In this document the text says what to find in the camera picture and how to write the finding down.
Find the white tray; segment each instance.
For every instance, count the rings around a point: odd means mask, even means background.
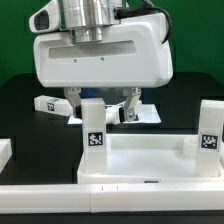
[[[79,184],[154,183],[223,181],[219,163],[218,177],[196,177],[195,158],[183,154],[183,142],[190,135],[111,134],[111,150],[104,174],[84,172],[84,156],[78,169]]]

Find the white rectangular box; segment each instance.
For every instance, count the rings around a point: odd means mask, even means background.
[[[85,172],[105,172],[107,168],[105,103],[101,98],[83,99],[81,108]]]
[[[196,158],[183,154],[184,139],[191,135],[108,134],[111,150],[105,174],[88,174],[84,156],[78,169],[79,184],[220,182],[224,170],[218,162],[218,177],[195,176]]]
[[[195,174],[217,177],[224,122],[224,102],[203,100]]]
[[[39,96],[34,99],[35,110],[62,116],[70,116],[73,109],[68,100],[49,96]]]

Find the white post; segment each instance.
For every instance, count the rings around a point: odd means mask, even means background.
[[[106,110],[103,99],[83,99],[82,131],[86,173],[104,173],[107,168]]]

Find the white object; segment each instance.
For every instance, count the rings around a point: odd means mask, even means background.
[[[68,100],[39,96],[34,98],[35,110],[43,111],[51,114],[58,114],[62,116],[70,116],[73,114],[73,109]]]
[[[198,151],[198,136],[191,136],[184,139],[183,154],[195,158]]]
[[[49,28],[44,30],[37,30],[35,27],[35,17],[41,12],[47,12],[49,15]],[[29,20],[30,29],[33,33],[48,33],[59,29],[61,23],[60,9],[58,0],[51,0],[45,7],[32,15]]]
[[[224,102],[203,100],[195,174],[217,177],[224,123]]]
[[[101,98],[83,99],[82,131],[86,173],[103,173],[107,168],[106,113]]]
[[[119,117],[119,105],[108,105],[106,109],[106,123],[117,125],[120,123]],[[158,124],[161,122],[159,114],[153,104],[143,104],[141,106],[142,111],[137,113],[138,121],[124,122],[130,124],[146,123],[146,124]],[[73,115],[70,116],[68,124],[82,124],[82,120],[75,118]]]
[[[0,173],[12,156],[11,141],[9,139],[0,139]]]
[[[104,174],[87,174],[84,156],[78,169],[79,184],[220,182],[224,169],[218,163],[218,177],[195,176],[196,158],[183,154],[183,145],[191,135],[108,134],[111,151]]]
[[[103,28],[103,41],[70,43],[69,32],[34,43],[37,76],[45,87],[158,87],[173,75],[163,14],[122,19]]]
[[[224,183],[0,186],[0,214],[224,210]]]

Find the white block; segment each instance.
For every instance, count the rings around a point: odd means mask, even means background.
[[[0,139],[0,173],[12,156],[11,141],[9,139]]]
[[[224,102],[203,100],[195,174],[217,177],[224,122]]]
[[[106,112],[103,99],[84,99],[82,107],[83,146],[86,173],[107,168]]]
[[[49,96],[39,96],[34,99],[35,110],[62,116],[73,114],[73,108],[65,99],[59,99]]]

